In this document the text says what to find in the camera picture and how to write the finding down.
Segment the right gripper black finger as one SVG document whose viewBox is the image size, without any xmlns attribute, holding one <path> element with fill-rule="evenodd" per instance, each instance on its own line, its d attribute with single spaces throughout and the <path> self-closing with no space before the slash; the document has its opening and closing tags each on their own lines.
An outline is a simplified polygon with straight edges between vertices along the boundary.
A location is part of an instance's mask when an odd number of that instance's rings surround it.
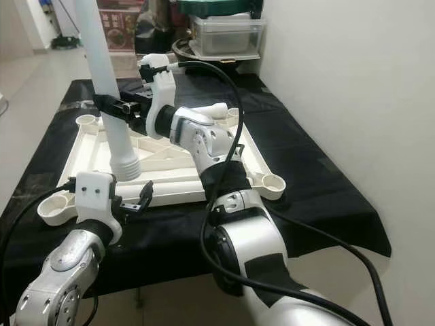
<svg viewBox="0 0 435 326">
<path fill-rule="evenodd" d="M 135 118 L 135 102 L 124 102 L 112 95 L 95 95 L 93 102 L 100 112 L 110 117 L 116 117 L 125 122 Z"/>
</svg>

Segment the white plastic children table top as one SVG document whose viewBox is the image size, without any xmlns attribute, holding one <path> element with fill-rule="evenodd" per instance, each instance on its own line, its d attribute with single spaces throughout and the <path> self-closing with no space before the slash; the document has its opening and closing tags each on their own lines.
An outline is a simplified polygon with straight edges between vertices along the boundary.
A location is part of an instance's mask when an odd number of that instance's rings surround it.
<svg viewBox="0 0 435 326">
<path fill-rule="evenodd" d="M 95 115 L 86 114 L 77 117 L 75 123 L 78 126 L 78 133 L 75 135 L 75 142 L 69 152 L 65 167 L 63 167 L 59 185 L 66 183 L 69 177 L 74 177 L 78 172 L 111 171 L 109 165 L 111 152 L 102 119 L 95 117 Z M 157 170 L 177 170 L 177 168 L 193 168 L 195 170 L 190 153 L 180 146 L 170 144 L 167 139 L 155 140 L 134 132 L 130 133 L 130 139 L 133 141 L 134 152 L 139 156 L 141 174 Z M 280 199 L 287 184 L 282 177 L 270 170 L 248 128 L 243 130 L 240 143 L 243 145 L 241 161 L 247 171 L 248 182 L 251 183 L 253 189 L 258 190 L 262 198 Z M 144 184 L 135 180 L 118 182 L 116 193 L 127 204 L 136 204 Z M 77 215 L 74 195 L 69 192 L 53 194 L 43 200 L 35 211 L 44 223 L 52 226 L 63 224 Z"/>
</svg>

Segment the clear tape strip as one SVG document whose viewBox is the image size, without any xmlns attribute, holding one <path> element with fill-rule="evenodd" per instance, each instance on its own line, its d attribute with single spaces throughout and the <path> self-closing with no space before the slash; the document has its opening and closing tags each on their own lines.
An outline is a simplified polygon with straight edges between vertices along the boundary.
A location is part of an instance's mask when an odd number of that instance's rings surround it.
<svg viewBox="0 0 435 326">
<path fill-rule="evenodd" d="M 94 106 L 95 90 L 90 79 L 75 79 L 69 84 L 61 105 L 81 107 Z"/>
</svg>

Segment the beige low platform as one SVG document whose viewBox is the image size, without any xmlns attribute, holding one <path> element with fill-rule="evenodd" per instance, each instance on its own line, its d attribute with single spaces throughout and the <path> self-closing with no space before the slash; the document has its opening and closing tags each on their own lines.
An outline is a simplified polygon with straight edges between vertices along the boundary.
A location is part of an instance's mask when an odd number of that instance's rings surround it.
<svg viewBox="0 0 435 326">
<path fill-rule="evenodd" d="M 99 79 L 105 79 L 109 75 L 117 79 L 140 78 L 139 63 L 143 57 L 143 54 L 134 52 L 107 52 L 105 56 L 95 60 L 91 58 L 89 52 L 84 53 L 86 67 L 91 77 Z"/>
</svg>

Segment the black round basin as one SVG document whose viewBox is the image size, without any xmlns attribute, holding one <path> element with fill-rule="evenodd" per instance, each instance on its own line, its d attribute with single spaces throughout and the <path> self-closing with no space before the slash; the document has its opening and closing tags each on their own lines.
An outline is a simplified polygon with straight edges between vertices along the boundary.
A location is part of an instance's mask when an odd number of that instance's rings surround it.
<svg viewBox="0 0 435 326">
<path fill-rule="evenodd" d="M 190 41 L 192 41 L 189 37 L 177 39 L 172 43 L 172 52 L 177 57 L 177 61 L 186 62 L 186 61 L 198 61 L 199 58 L 193 52 L 192 46 L 190 46 Z"/>
</svg>

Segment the orange-lidded box with red print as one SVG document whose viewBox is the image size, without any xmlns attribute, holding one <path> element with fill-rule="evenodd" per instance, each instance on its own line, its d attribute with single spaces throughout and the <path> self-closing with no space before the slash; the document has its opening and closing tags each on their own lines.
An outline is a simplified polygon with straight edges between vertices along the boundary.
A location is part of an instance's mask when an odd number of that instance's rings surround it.
<svg viewBox="0 0 435 326">
<path fill-rule="evenodd" d="M 144 0 L 96 0 L 109 52 L 134 52 Z"/>
</svg>

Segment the black bag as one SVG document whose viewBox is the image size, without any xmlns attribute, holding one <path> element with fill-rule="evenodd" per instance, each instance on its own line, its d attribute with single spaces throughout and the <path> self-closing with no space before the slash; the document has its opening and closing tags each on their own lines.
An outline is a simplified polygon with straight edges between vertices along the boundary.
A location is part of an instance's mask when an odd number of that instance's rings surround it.
<svg viewBox="0 0 435 326">
<path fill-rule="evenodd" d="M 164 54 L 176 40 L 172 0 L 144 0 L 139 8 L 134 34 L 137 55 Z"/>
</svg>

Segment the clear plastic storage box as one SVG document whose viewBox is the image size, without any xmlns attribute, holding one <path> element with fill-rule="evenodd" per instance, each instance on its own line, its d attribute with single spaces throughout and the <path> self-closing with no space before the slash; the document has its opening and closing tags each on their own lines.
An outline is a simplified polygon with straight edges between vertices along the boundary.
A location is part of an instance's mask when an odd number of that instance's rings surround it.
<svg viewBox="0 0 435 326">
<path fill-rule="evenodd" d="M 192 17 L 194 55 L 205 61 L 248 61 L 260 58 L 265 21 L 245 15 Z"/>
</svg>

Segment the green round lid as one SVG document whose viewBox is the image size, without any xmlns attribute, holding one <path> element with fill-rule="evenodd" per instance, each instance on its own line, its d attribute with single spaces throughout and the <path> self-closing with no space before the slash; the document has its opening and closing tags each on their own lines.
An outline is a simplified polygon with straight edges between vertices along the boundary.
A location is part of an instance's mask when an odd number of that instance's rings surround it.
<svg viewBox="0 0 435 326">
<path fill-rule="evenodd" d="M 257 12 L 264 0 L 177 0 L 178 9 L 188 16 L 232 16 Z"/>
</svg>

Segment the black tablecloth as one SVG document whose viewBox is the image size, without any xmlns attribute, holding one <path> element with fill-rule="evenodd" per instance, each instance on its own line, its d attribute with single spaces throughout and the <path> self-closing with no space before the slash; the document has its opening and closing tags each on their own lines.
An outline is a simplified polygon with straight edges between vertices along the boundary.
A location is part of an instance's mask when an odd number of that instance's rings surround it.
<svg viewBox="0 0 435 326">
<path fill-rule="evenodd" d="M 378 211 L 344 173 L 330 161 L 292 117 L 285 105 L 257 75 L 234 75 L 245 105 L 245 123 L 272 171 L 286 180 L 282 198 L 269 204 L 281 215 L 279 227 L 291 257 L 332 246 L 332 242 L 286 218 L 372 251 L 392 254 Z M 20 223 L 3 258 L 1 307 L 9 310 L 37 276 L 44 258 L 62 241 L 71 224 L 46 225 L 35 211 L 22 209 L 32 199 L 56 187 L 75 138 L 75 118 L 90 107 L 52 107 L 52 121 L 22 171 L 2 214 L 9 230 Z M 198 251 L 196 234 L 204 204 L 180 204 L 149 209 L 130 221 L 117 247 L 101 264 L 94 289 L 99 292 L 96 324 L 106 326 L 252 326 L 242 303 L 215 286 Z"/>
</svg>

